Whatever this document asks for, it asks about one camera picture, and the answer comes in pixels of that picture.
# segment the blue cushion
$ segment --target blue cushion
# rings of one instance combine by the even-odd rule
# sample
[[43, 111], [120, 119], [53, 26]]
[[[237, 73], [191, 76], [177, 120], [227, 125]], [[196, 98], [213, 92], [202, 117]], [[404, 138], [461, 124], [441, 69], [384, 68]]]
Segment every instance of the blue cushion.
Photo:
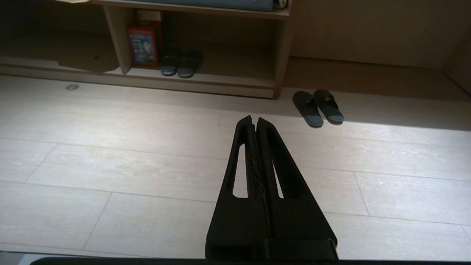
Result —
[[273, 11], [273, 0], [136, 0], [160, 4]]

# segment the wooden shelf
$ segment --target wooden shelf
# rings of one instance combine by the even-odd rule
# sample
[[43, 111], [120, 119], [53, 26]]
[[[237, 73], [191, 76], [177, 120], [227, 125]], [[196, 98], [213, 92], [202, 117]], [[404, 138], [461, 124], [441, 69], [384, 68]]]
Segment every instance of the wooden shelf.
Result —
[[200, 13], [200, 14], [213, 14], [223, 16], [235, 16], [235, 17], [257, 17], [257, 18], [268, 18], [276, 20], [287, 20], [289, 18], [289, 10], [286, 8], [278, 8], [272, 12], [263, 11], [250, 11], [250, 10], [238, 10], [238, 9], [226, 9], [226, 8], [208, 8], [208, 7], [196, 7], [196, 6], [183, 6], [183, 5], [171, 5], [171, 4], [159, 4], [151, 2], [139, 2], [139, 1], [126, 1], [126, 0], [92, 0], [94, 4], [118, 6], [126, 8], [144, 8], [144, 9], [157, 9], [164, 11], [179, 11], [187, 13]]

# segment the black slipper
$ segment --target black slipper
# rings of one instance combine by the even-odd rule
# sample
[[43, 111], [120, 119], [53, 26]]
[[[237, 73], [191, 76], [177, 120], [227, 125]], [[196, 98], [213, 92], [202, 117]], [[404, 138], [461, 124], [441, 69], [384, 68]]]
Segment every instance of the black slipper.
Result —
[[181, 51], [178, 49], [169, 49], [163, 55], [160, 71], [164, 76], [172, 76], [177, 73], [177, 68], [181, 62]]
[[335, 102], [333, 95], [327, 90], [317, 90], [314, 92], [319, 109], [324, 113], [330, 123], [341, 124], [345, 119], [339, 110], [339, 105]]
[[293, 96], [293, 103], [309, 126], [314, 128], [322, 127], [324, 121], [317, 109], [316, 100], [311, 94], [305, 91], [298, 91]]
[[177, 70], [178, 76], [181, 78], [192, 77], [202, 62], [203, 55], [198, 51], [185, 54]]

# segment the red box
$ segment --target red box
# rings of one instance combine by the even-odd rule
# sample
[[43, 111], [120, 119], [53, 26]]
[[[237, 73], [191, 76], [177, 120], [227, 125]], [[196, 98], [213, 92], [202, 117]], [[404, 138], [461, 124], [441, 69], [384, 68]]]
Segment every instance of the red box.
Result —
[[157, 55], [159, 59], [163, 56], [163, 12], [158, 10], [136, 10], [136, 19], [139, 26], [153, 26], [155, 29], [155, 39], [157, 42]]
[[128, 39], [135, 65], [159, 65], [155, 29], [153, 26], [133, 26], [128, 28]]

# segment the floor drain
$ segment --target floor drain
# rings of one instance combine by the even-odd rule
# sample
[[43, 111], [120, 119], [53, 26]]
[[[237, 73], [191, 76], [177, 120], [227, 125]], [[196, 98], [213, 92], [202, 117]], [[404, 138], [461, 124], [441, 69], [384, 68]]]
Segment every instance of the floor drain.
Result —
[[70, 84], [70, 85], [65, 87], [65, 89], [70, 90], [70, 91], [76, 90], [77, 88], [79, 88], [79, 85], [77, 85], [77, 84]]

